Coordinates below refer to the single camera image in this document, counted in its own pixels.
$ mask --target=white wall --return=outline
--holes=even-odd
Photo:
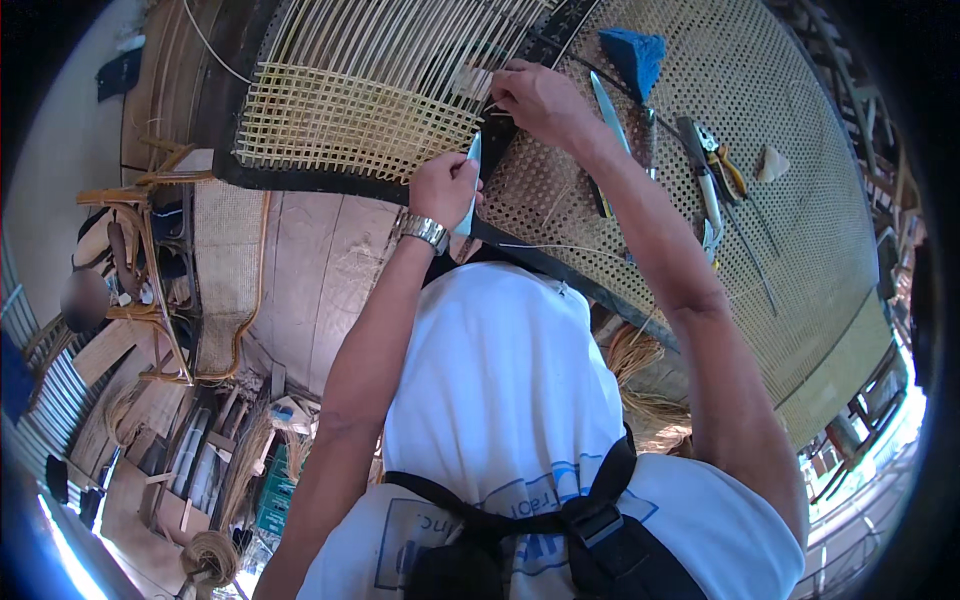
[[[77,192],[120,185],[123,96],[98,104],[95,78],[142,22],[143,4],[114,0],[97,18],[47,92],[16,162],[3,235],[41,327],[60,312],[60,289],[86,218]]]

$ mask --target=wooden floor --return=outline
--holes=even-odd
[[[357,196],[271,195],[264,294],[248,336],[315,394],[380,273],[397,211]]]

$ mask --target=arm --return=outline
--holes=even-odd
[[[107,239],[110,242],[110,250],[113,252],[113,262],[120,283],[131,298],[139,301],[140,286],[137,285],[136,274],[127,266],[127,242],[123,236],[123,228],[116,221],[107,225]]]
[[[689,366],[697,458],[765,498],[806,548],[809,519],[797,457],[701,244],[666,191],[623,151],[570,80],[522,60],[507,66],[493,76],[497,104],[543,143],[571,153],[614,206]]]
[[[477,173],[475,164],[463,166],[465,159],[447,154],[424,164],[410,183],[410,211],[456,227],[467,214]],[[296,527],[283,530],[254,598],[294,598],[326,537],[363,495],[433,257],[428,243],[401,238],[337,352],[317,437],[290,501],[287,520]]]

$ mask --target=white t-shirt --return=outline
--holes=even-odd
[[[622,417],[587,300],[517,267],[471,264],[420,295],[384,466],[487,512],[539,515],[589,492],[624,435]],[[617,505],[711,600],[786,598],[803,574],[804,555],[780,516],[706,463],[643,454]],[[442,545],[457,524],[399,486],[371,486],[330,533],[298,598],[399,598],[419,552]],[[574,596],[563,536],[504,543],[510,598]]]

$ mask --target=wristwatch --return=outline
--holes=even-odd
[[[446,252],[450,243],[450,234],[444,226],[433,219],[418,217],[415,214],[404,212],[396,217],[396,234],[418,237],[430,246],[433,252],[440,256]]]

